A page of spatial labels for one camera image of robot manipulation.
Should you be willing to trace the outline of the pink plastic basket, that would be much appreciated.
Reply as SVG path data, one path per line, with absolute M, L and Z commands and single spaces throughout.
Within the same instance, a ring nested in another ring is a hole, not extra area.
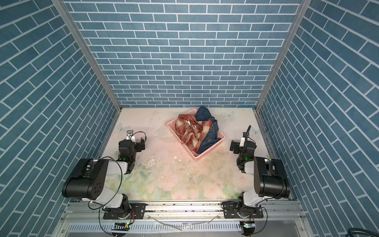
M 193 110 L 187 112 L 186 114 L 194 115 L 195 116 L 196 113 L 197 113 L 197 110 L 198 109 L 193 109 Z M 174 120 L 172 120 L 172 121 L 170 121 L 167 124 L 167 126 L 170 128 L 171 132 L 175 135 L 175 137 L 178 139 L 178 141 L 180 142 L 180 144 L 185 148 L 185 150 L 190 154 L 190 156 L 192 157 L 192 159 L 195 160 L 195 161 L 200 160 L 202 157 L 204 157 L 205 155 L 207 155 L 208 153 L 210 153 L 213 149 L 215 149 L 218 145 L 220 145 L 224 141 L 224 139 L 225 139 L 224 134 L 219 130 L 218 137 L 220 138 L 220 140 L 215 145 L 213 145 L 212 147 L 210 147 L 209 149 L 207 149 L 202 154 L 198 154 L 198 153 L 192 152 L 185 144 L 181 143 L 181 140 L 176 135 L 176 133 L 175 133 L 175 122 L 176 122 L 176 120 L 177 120 L 177 118 L 174 119 Z

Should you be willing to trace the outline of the red plaid skirt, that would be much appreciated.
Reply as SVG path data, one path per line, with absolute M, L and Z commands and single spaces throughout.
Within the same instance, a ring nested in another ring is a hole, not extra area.
M 197 153 L 210 124 L 210 121 L 197 121 L 194 115 L 180 114 L 175 122 L 175 133 L 182 144 Z

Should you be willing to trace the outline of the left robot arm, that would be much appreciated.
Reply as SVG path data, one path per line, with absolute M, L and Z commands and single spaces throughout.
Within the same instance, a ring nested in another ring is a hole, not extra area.
M 103 157 L 98 160 L 81 159 L 67 178 L 62 188 L 65 198 L 87 199 L 98 204 L 105 212 L 104 218 L 126 219 L 134 214 L 128 196 L 106 187 L 106 178 L 119 175 L 121 188 L 125 175 L 135 167 L 137 153 L 145 150 L 146 139 L 134 140 L 134 135 L 121 140 L 118 144 L 118 157 Z

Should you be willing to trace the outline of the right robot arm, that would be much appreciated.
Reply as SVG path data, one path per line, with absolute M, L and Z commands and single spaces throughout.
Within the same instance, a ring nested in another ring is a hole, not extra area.
M 288 198 L 290 184 L 284 164 L 279 159 L 266 159 L 254 155 L 257 145 L 252 140 L 232 141 L 230 151 L 238 155 L 236 164 L 242 173 L 253 176 L 254 188 L 238 197 L 236 211 L 242 218 L 257 217 L 261 204 L 271 199 Z

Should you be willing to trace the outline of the blue denim skirt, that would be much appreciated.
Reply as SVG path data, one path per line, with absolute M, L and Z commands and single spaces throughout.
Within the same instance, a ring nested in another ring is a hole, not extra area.
M 203 139 L 199 150 L 198 154 L 202 154 L 205 152 L 207 149 L 215 145 L 220 138 L 218 137 L 218 132 L 219 132 L 219 126 L 218 126 L 218 121 L 211 115 L 209 110 L 204 107 L 200 106 L 199 109 L 197 110 L 197 113 L 195 115 L 195 118 L 197 121 L 210 121 L 210 128 L 208 129 L 208 132 Z

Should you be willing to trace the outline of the right green circuit board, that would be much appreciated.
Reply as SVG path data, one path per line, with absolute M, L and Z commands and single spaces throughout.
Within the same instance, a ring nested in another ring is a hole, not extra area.
M 254 221 L 240 221 L 241 234 L 244 236 L 251 236 L 254 234 L 256 224 Z

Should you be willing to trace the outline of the green circuit board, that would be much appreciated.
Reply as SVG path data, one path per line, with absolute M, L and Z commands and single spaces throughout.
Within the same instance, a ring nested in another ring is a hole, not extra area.
M 240 221 L 241 234 L 244 236 L 251 236 L 254 234 L 256 224 L 254 221 Z
M 112 233 L 124 233 L 128 232 L 130 230 L 130 223 L 129 222 L 118 222 L 114 223 L 113 227 L 111 228 Z

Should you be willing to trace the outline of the left green circuit board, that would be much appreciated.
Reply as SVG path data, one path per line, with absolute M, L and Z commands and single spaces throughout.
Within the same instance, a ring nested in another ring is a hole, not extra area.
M 129 222 L 118 222 L 114 223 L 113 227 L 111 228 L 112 233 L 124 233 L 128 232 L 130 230 L 130 223 Z

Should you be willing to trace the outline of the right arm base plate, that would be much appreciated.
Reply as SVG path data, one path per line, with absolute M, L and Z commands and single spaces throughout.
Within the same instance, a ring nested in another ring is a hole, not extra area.
M 221 208 L 223 210 L 224 218 L 226 219 L 260 219 L 263 218 L 262 209 L 259 207 L 248 207 L 244 204 L 235 201 L 225 201 L 221 203 Z

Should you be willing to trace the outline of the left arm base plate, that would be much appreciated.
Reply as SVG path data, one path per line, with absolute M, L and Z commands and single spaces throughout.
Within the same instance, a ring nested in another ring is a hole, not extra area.
M 130 203 L 118 208 L 104 208 L 104 220 L 136 220 L 143 219 L 146 211 L 145 203 Z

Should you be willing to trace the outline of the aluminium mounting rail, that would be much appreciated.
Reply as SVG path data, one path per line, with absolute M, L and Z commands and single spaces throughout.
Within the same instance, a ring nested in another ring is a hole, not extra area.
M 210 221 L 210 220 L 285 220 L 304 221 L 306 216 L 298 201 L 269 200 L 252 217 L 238 214 L 236 206 L 222 207 L 221 200 L 201 201 L 132 201 L 137 208 L 126 221 Z

